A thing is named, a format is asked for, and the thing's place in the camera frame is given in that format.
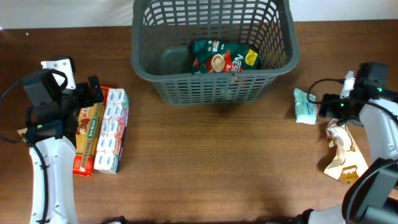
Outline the light blue tissue packet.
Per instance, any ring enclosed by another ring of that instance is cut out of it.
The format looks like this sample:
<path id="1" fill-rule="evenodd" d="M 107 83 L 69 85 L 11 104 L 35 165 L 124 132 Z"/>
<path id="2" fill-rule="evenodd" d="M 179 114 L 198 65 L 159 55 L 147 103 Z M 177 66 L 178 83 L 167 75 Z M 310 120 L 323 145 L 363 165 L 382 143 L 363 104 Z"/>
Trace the light blue tissue packet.
<path id="1" fill-rule="evenodd" d="M 307 99 L 308 93 L 296 88 L 295 97 L 295 115 L 297 123 L 316 124 L 318 109 L 317 106 Z M 314 95 L 309 95 L 311 101 L 315 101 Z"/>

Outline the red San Remo pasta pack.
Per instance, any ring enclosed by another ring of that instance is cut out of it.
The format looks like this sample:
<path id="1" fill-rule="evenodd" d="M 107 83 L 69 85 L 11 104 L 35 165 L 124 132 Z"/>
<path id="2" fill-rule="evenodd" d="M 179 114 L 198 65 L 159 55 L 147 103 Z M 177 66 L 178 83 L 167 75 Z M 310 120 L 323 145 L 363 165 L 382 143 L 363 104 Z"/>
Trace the red San Remo pasta pack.
<path id="1" fill-rule="evenodd" d="M 73 173 L 91 176 L 109 87 L 101 86 L 104 100 L 91 107 L 82 108 L 78 115 L 76 130 L 76 155 L 73 162 Z"/>

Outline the Kleenex tissue multipack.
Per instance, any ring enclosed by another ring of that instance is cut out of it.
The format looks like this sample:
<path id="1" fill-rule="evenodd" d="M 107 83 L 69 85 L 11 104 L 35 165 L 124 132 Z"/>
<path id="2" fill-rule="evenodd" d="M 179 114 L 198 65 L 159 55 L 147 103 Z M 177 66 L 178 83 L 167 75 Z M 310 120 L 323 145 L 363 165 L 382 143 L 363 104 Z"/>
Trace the Kleenex tissue multipack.
<path id="1" fill-rule="evenodd" d="M 105 110 L 96 147 L 94 170 L 117 174 L 129 114 L 129 97 L 122 88 L 104 88 Z"/>

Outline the beige cookie bag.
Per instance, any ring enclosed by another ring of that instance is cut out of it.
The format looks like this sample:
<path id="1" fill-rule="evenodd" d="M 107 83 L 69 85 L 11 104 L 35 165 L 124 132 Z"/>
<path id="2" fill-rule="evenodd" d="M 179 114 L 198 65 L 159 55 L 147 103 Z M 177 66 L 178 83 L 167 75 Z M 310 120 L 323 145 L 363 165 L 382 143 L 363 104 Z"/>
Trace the beige cookie bag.
<path id="1" fill-rule="evenodd" d="M 323 171 L 343 184 L 354 184 L 368 169 L 368 165 L 345 124 L 333 118 L 326 127 L 329 147 L 336 147 L 336 155 Z"/>
<path id="2" fill-rule="evenodd" d="M 21 136 L 22 139 L 26 137 L 27 128 L 17 130 L 17 133 Z"/>

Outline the green Nescafe coffee bag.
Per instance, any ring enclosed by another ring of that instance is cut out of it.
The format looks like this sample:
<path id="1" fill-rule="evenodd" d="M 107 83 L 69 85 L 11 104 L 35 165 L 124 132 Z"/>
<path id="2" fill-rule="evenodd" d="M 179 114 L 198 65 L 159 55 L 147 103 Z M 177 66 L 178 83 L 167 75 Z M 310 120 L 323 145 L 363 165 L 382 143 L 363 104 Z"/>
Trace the green Nescafe coffee bag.
<path id="1" fill-rule="evenodd" d="M 260 53 L 245 44 L 194 40 L 191 47 L 195 58 L 191 68 L 192 75 L 255 70 L 261 62 Z"/>

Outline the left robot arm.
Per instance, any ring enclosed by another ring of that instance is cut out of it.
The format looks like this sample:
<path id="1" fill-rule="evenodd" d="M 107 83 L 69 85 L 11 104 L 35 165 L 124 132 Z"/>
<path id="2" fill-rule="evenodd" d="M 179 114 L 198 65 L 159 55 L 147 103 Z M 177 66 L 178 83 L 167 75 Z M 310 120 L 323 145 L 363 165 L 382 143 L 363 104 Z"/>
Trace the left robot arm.
<path id="1" fill-rule="evenodd" d="M 64 72 L 43 68 L 23 81 L 32 106 L 21 137 L 33 167 L 31 223 L 77 223 L 73 193 L 73 161 L 78 112 L 103 101 L 98 77 L 67 88 Z"/>

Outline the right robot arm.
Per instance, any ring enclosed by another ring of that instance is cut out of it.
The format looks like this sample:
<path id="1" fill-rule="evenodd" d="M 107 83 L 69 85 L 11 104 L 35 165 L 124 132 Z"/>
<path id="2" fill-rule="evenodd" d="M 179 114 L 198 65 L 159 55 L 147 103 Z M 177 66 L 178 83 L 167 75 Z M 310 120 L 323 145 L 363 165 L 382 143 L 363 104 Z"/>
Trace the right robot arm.
<path id="1" fill-rule="evenodd" d="M 316 101 L 319 116 L 341 128 L 346 123 L 363 126 L 372 164 L 349 188 L 343 203 L 327 210 L 308 209 L 295 223 L 397 223 L 397 200 L 389 195 L 397 188 L 397 93 L 386 88 L 388 67 L 368 62 L 358 72 L 349 71 L 338 83 L 339 95 L 325 94 Z"/>

